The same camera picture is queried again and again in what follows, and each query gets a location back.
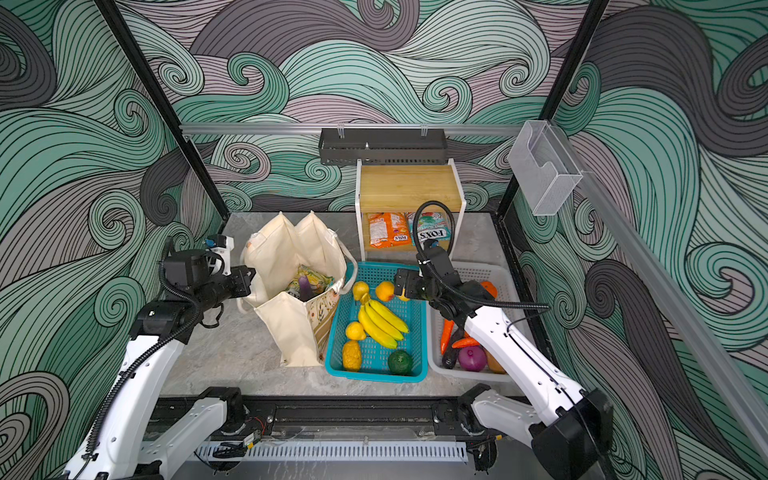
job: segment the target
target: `basket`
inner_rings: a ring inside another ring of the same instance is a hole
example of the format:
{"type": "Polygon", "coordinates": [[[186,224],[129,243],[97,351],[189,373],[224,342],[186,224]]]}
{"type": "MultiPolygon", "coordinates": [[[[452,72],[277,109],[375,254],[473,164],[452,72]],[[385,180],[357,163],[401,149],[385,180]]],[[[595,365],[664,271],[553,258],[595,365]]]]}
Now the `basket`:
{"type": "MultiPolygon", "coordinates": [[[[373,290],[384,280],[393,281],[398,268],[418,268],[398,263],[358,262],[357,280],[371,286],[371,297],[375,298],[373,290]]],[[[339,299],[336,315],[333,317],[326,354],[326,370],[333,376],[347,379],[369,380],[373,382],[416,383],[427,376],[427,303],[423,300],[403,302],[395,298],[386,307],[399,316],[408,325],[409,333],[404,334],[404,340],[397,342],[397,348],[405,350],[413,358],[413,369],[410,376],[392,375],[389,373],[387,360],[394,350],[379,345],[371,337],[360,342],[362,351],[362,366],[359,372],[347,372],[342,364],[342,349],[349,340],[346,338],[346,327],[357,321],[360,303],[356,302],[352,293],[347,293],[339,299]]]]}
{"type": "MultiPolygon", "coordinates": [[[[453,262],[453,267],[458,272],[463,281],[477,280],[479,282],[489,281],[494,284],[498,295],[496,299],[502,302],[519,302],[518,291],[512,282],[512,277],[508,271],[500,266],[486,265],[484,263],[472,262],[453,262]]],[[[504,309],[509,319],[518,319],[524,316],[522,310],[504,309]]],[[[454,369],[446,369],[442,366],[442,354],[440,353],[440,336],[442,335],[443,318],[440,312],[429,309],[427,318],[427,350],[429,366],[437,373],[447,376],[455,376],[463,379],[474,379],[483,382],[511,382],[512,377],[506,373],[493,373],[487,366],[481,372],[468,372],[463,370],[460,365],[454,369]]]]}

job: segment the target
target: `bag handle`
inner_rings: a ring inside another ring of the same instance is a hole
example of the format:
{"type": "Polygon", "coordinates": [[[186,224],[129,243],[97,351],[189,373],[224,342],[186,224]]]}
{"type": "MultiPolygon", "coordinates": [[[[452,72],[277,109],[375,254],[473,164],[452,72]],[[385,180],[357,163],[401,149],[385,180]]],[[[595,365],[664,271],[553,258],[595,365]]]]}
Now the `bag handle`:
{"type": "Polygon", "coordinates": [[[341,287],[341,290],[339,290],[339,295],[344,295],[345,293],[349,293],[349,291],[352,289],[352,285],[355,283],[355,280],[357,280],[357,260],[355,260],[355,257],[352,256],[344,243],[339,240],[338,236],[336,237],[336,241],[339,243],[339,247],[341,248],[342,253],[344,253],[344,256],[352,261],[352,266],[354,268],[349,281],[343,287],[341,287]]]}

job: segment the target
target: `banana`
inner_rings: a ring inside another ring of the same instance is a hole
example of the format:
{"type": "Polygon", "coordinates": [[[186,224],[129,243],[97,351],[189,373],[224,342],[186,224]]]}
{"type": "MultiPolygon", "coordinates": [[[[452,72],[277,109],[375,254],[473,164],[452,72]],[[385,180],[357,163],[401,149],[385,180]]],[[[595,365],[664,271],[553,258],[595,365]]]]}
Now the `banana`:
{"type": "Polygon", "coordinates": [[[376,342],[379,343],[379,345],[383,346],[387,349],[396,349],[397,348],[397,342],[395,339],[393,339],[391,336],[389,336],[387,333],[385,333],[383,330],[381,330],[378,326],[376,326],[373,321],[368,317],[368,314],[363,310],[362,308],[357,313],[357,319],[362,324],[362,328],[370,335],[372,339],[374,339],[376,342]]]}
{"type": "Polygon", "coordinates": [[[371,308],[368,305],[364,305],[363,308],[366,309],[366,314],[368,315],[368,318],[370,318],[375,323],[376,326],[384,330],[384,332],[387,335],[391,336],[395,340],[403,339],[402,333],[400,333],[399,330],[397,330],[394,326],[392,326],[391,323],[384,320],[384,317],[379,315],[379,313],[376,312],[373,308],[371,308]]]}
{"type": "Polygon", "coordinates": [[[391,323],[392,326],[394,326],[396,329],[403,333],[409,332],[406,323],[403,322],[397,315],[390,312],[387,307],[381,304],[381,302],[371,299],[371,301],[368,302],[368,305],[371,306],[375,312],[384,317],[384,320],[391,323]]]}

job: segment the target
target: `swirl pattern wall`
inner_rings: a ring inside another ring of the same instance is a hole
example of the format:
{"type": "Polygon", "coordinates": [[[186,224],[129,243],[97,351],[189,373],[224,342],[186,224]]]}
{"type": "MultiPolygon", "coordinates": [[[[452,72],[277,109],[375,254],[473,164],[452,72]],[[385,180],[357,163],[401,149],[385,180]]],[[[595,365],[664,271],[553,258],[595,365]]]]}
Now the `swirl pattern wall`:
{"type": "Polygon", "coordinates": [[[0,6],[0,477],[57,475],[167,235],[221,217],[92,0],[0,6]]]}
{"type": "MultiPolygon", "coordinates": [[[[555,120],[768,401],[768,2],[608,12],[555,120]]],[[[673,324],[577,189],[515,198],[512,237],[564,371],[617,405],[621,478],[768,478],[673,324]]]]}
{"type": "MultiPolygon", "coordinates": [[[[622,0],[618,8],[642,4],[622,0]]],[[[587,2],[118,0],[182,122],[521,124],[587,2]]],[[[353,210],[317,137],[201,135],[231,210],[353,210]]],[[[470,210],[495,210],[511,139],[451,141],[470,210]]]]}

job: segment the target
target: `tote bag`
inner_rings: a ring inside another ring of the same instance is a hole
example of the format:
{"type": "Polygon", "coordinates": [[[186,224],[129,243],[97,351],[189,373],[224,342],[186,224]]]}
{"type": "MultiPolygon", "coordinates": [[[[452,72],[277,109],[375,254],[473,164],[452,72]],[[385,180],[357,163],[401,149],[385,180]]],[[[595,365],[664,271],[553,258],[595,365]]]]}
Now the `tote bag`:
{"type": "Polygon", "coordinates": [[[238,299],[238,306],[250,307],[264,321],[282,353],[281,365],[322,365],[339,295],[352,289],[358,268],[336,232],[314,212],[296,226],[280,213],[250,236],[241,261],[255,268],[256,276],[251,294],[238,299]],[[354,266],[346,283],[345,256],[354,266]],[[308,302],[285,291],[301,265],[333,278],[328,290],[308,302]]]}

